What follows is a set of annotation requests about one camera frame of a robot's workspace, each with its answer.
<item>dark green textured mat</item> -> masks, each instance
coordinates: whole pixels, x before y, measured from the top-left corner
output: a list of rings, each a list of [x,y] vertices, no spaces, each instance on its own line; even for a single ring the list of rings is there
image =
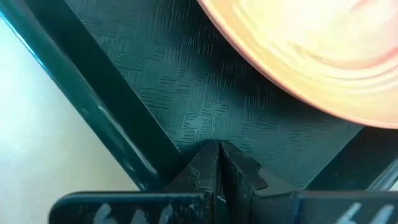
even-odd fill
[[[266,80],[194,0],[67,3],[180,149],[227,139],[304,186],[362,128]]]

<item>plastic tray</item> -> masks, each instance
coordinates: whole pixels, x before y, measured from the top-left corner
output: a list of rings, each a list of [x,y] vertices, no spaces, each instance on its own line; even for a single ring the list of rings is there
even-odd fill
[[[0,10],[143,190],[169,182],[206,139],[300,187],[377,190],[398,176],[396,131],[286,94],[195,0],[1,0]]]

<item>blurry object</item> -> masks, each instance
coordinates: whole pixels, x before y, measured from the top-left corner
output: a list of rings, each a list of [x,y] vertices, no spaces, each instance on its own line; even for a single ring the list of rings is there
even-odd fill
[[[229,42],[297,98],[398,128],[398,2],[199,0]]]

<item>black plastic edge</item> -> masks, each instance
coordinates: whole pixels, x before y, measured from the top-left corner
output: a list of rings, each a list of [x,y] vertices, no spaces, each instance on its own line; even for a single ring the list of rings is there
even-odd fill
[[[142,190],[161,189],[182,155],[63,0],[0,0],[26,47]]]
[[[397,158],[398,130],[365,127],[307,189],[388,190],[398,176]]]

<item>orange plate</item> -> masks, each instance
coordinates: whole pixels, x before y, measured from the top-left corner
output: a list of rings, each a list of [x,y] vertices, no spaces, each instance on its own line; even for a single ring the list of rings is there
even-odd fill
[[[398,1],[199,0],[236,50],[295,97],[398,128]]]

